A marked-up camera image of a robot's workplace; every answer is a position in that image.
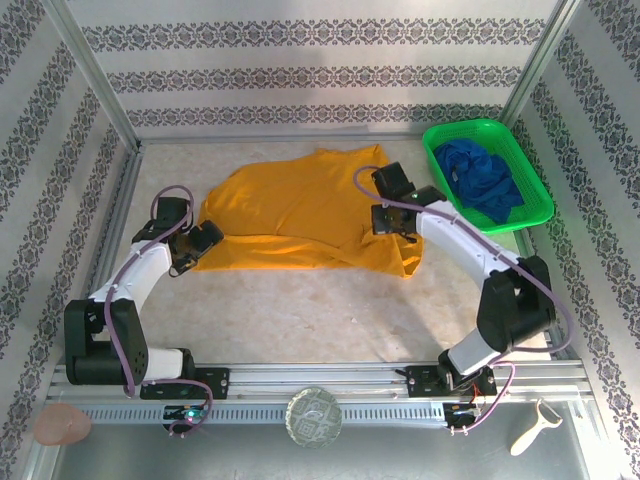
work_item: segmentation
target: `orange cloth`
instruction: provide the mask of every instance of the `orange cloth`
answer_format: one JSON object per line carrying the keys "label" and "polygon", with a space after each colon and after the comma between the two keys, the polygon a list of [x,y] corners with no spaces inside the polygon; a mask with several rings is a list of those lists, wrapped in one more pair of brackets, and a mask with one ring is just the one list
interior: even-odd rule
{"label": "orange cloth", "polygon": [[[375,202],[352,182],[358,167],[388,163],[375,145],[240,168],[202,205],[199,222],[211,220],[225,238],[195,269],[363,267],[410,277],[422,239],[410,244],[399,235],[373,235]],[[375,192],[370,175],[360,180]]]}

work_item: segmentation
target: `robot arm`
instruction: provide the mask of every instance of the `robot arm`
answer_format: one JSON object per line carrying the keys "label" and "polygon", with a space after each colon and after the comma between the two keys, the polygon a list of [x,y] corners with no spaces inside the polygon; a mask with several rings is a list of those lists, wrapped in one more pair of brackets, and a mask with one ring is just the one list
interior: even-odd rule
{"label": "robot arm", "polygon": [[185,226],[141,254],[142,248],[176,225],[188,211],[182,198],[158,200],[156,218],[150,220],[133,238],[126,264],[140,258],[126,271],[118,285],[115,275],[88,299],[71,301],[64,312],[65,360],[72,384],[123,385],[126,383],[120,360],[110,340],[96,340],[105,329],[104,304],[112,286],[111,303],[114,329],[133,371],[135,384],[157,379],[192,378],[195,364],[186,349],[149,348],[139,314],[145,300],[162,275],[179,276],[219,243],[222,232],[209,221]]}
{"label": "robot arm", "polygon": [[[507,263],[518,265],[550,288],[549,271],[542,259],[519,258],[492,242],[434,187],[416,190],[398,163],[380,168],[372,176],[382,198],[429,207],[427,212],[416,212],[374,205],[374,233],[398,233],[409,240],[412,234],[420,235],[445,250],[482,290],[476,328],[438,358],[438,374],[448,390],[467,384],[492,360],[555,321],[551,300]],[[482,246],[478,238],[493,251]]]}

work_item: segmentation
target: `glass plate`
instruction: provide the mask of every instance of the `glass plate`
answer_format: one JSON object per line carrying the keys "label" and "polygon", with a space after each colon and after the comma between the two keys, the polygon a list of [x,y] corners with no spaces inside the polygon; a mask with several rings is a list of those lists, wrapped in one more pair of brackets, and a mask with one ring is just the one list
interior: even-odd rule
{"label": "glass plate", "polygon": [[342,428],[342,410],[335,397],[326,390],[305,388],[289,402],[285,423],[287,432],[298,445],[322,448],[338,438]]}

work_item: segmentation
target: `green plastic basket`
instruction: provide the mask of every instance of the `green plastic basket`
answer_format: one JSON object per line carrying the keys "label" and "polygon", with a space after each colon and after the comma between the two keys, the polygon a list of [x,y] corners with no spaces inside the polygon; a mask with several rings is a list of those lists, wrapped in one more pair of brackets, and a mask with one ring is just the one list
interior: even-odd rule
{"label": "green plastic basket", "polygon": [[[524,205],[514,207],[507,223],[497,224],[475,208],[465,208],[452,192],[433,151],[445,142],[468,138],[482,145],[491,154],[504,158],[511,169],[513,179],[522,194]],[[464,122],[438,125],[426,131],[422,144],[427,151],[436,185],[456,209],[484,233],[500,233],[540,225],[553,216],[553,200],[542,185],[524,152],[509,129],[500,122],[489,119],[466,120]]]}

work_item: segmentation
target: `floor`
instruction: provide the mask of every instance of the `floor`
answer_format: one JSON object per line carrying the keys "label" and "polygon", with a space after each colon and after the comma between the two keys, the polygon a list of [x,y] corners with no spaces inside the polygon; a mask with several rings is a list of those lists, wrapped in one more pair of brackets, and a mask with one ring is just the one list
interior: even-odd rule
{"label": "floor", "polygon": [[[199,203],[237,168],[294,159],[354,141],[149,145],[120,245],[149,217],[155,194],[184,184]],[[433,183],[419,141],[381,142],[391,161],[422,186]],[[512,234],[495,237],[517,250]],[[228,271],[161,278],[141,312],[147,342],[188,347],[197,362],[287,363],[435,360],[475,326],[480,292],[463,270],[427,243],[410,280],[360,269]],[[544,346],[541,335],[530,346]],[[522,359],[548,355],[518,354]]]}

